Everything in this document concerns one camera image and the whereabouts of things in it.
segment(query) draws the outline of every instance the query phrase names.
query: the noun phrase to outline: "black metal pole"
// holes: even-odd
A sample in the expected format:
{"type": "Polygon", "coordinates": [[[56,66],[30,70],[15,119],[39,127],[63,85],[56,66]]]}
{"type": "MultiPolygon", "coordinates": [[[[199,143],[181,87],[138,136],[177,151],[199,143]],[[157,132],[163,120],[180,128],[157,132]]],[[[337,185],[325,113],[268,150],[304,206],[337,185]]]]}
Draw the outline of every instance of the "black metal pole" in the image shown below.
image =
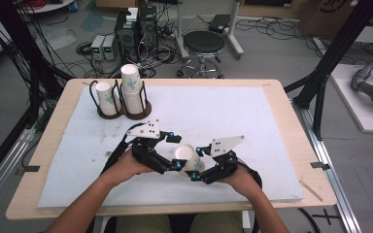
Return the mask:
{"type": "Polygon", "coordinates": [[[322,139],[322,108],[326,82],[372,16],[373,0],[358,1],[355,9],[336,35],[314,72],[306,78],[285,87],[285,91],[290,92],[304,85],[299,95],[293,99],[293,103],[301,108],[308,109],[311,101],[317,95],[313,130],[319,140],[322,139]]]}

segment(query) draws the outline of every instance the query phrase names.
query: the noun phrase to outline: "stool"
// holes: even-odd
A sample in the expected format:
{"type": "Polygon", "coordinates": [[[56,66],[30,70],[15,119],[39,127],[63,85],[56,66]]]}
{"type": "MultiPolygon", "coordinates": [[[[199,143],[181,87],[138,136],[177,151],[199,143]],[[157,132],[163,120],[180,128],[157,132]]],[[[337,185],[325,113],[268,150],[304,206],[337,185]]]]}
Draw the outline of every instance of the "stool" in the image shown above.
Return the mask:
{"type": "Polygon", "coordinates": [[[220,63],[218,56],[222,53],[225,42],[223,38],[210,31],[193,31],[184,36],[184,48],[187,52],[198,56],[198,59],[190,59],[183,68],[182,73],[188,78],[202,74],[205,78],[221,78],[217,65],[207,60],[214,57],[220,63]]]}

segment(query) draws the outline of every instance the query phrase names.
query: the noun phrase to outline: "computer tower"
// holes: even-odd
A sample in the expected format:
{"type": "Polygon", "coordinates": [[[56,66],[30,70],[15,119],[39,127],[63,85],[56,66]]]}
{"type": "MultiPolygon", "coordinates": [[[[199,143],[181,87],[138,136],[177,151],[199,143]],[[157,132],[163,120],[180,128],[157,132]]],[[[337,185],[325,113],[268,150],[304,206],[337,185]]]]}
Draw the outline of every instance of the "computer tower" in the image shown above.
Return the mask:
{"type": "Polygon", "coordinates": [[[139,21],[141,24],[141,40],[149,50],[158,47],[157,26],[156,26],[156,6],[146,6],[140,8],[139,21]]]}
{"type": "Polygon", "coordinates": [[[143,50],[143,46],[140,44],[139,20],[127,21],[126,14],[127,11],[119,13],[115,26],[119,54],[121,58],[127,57],[133,62],[139,62],[139,53],[143,50]]]}

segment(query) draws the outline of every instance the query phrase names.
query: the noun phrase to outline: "black tape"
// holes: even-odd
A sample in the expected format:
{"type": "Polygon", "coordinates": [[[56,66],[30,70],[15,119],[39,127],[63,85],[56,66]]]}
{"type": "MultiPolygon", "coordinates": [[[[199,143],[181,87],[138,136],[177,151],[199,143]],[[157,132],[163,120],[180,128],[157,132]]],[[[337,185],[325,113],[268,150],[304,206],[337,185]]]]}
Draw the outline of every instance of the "black tape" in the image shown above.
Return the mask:
{"type": "Polygon", "coordinates": [[[41,166],[26,166],[25,172],[38,172],[41,166]]]}
{"type": "Polygon", "coordinates": [[[322,162],[313,162],[311,163],[313,168],[322,168],[323,170],[330,169],[328,164],[323,164],[322,162]]]}

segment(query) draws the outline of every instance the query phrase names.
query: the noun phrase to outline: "person's leg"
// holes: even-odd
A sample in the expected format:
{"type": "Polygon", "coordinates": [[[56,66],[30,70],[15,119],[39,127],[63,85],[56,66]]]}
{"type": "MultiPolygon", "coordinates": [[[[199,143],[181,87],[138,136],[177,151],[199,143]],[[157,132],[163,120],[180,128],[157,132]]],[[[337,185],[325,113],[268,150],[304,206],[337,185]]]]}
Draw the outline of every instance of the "person's leg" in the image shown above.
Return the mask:
{"type": "Polygon", "coordinates": [[[171,233],[168,216],[119,216],[117,233],[171,233]]]}
{"type": "Polygon", "coordinates": [[[242,233],[242,212],[197,214],[189,233],[242,233]]]}

